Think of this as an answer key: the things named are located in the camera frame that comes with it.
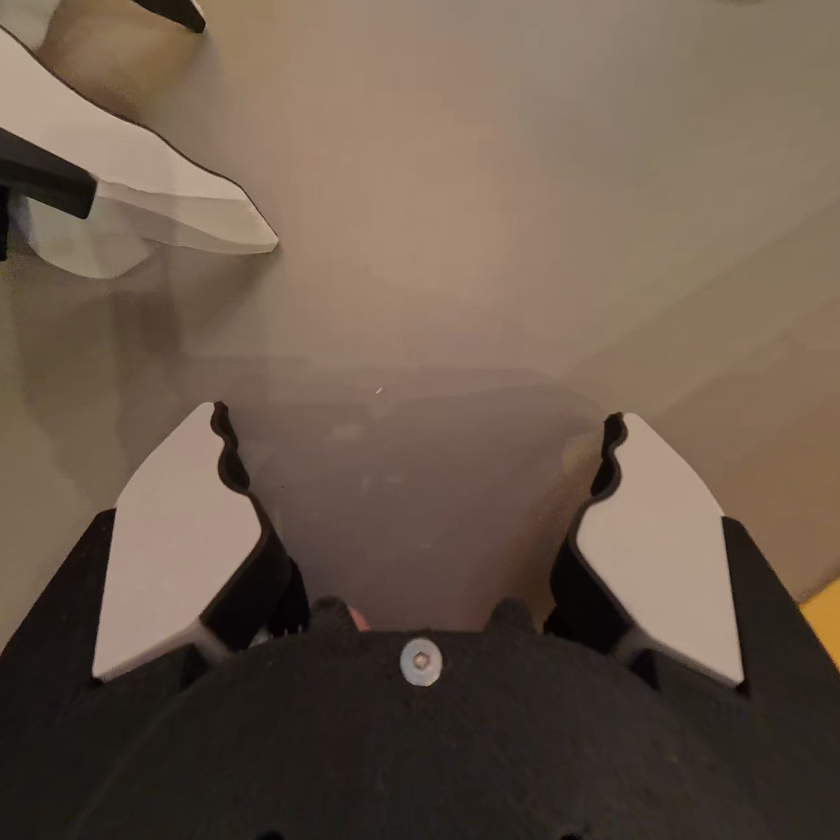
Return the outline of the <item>yellow plastic compartment tray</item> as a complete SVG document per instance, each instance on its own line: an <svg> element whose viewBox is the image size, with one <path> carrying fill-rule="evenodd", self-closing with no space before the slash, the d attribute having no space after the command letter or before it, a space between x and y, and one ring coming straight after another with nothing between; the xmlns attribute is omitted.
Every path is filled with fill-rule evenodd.
<svg viewBox="0 0 840 840"><path fill-rule="evenodd" d="M826 584L801 605L814 634L839 669L839 577Z"/></svg>

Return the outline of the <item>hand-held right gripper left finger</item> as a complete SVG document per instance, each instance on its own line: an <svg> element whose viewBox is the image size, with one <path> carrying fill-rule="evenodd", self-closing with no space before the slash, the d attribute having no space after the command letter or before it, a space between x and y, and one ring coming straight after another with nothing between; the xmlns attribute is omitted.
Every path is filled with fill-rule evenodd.
<svg viewBox="0 0 840 840"><path fill-rule="evenodd" d="M91 673L112 680L186 645L209 663L308 629L298 566L250 489L224 402L205 402L114 508Z"/></svg>

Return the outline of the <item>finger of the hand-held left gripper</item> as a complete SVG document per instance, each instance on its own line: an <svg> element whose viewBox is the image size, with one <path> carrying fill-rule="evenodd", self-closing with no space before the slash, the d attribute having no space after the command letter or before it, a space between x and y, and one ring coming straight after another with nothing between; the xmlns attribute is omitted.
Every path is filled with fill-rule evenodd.
<svg viewBox="0 0 840 840"><path fill-rule="evenodd" d="M157 133L83 97L2 29L1 128L98 181L78 219L14 196L10 225L46 263L116 279L160 245L223 255L267 254L278 236L244 190L202 168Z"/></svg>
<svg viewBox="0 0 840 840"><path fill-rule="evenodd" d="M200 35L206 27L203 10L194 1L133 1L158 17ZM28 49L39 49L61 1L2 1L1 26Z"/></svg>

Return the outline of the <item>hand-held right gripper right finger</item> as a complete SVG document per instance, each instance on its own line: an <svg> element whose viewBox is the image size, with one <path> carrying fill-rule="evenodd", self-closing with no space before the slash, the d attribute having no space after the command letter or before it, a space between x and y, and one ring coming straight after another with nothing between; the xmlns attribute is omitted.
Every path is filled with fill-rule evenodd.
<svg viewBox="0 0 840 840"><path fill-rule="evenodd" d="M725 687L745 679L722 509L636 414L604 421L601 462L549 588L546 634L624 665L656 652Z"/></svg>

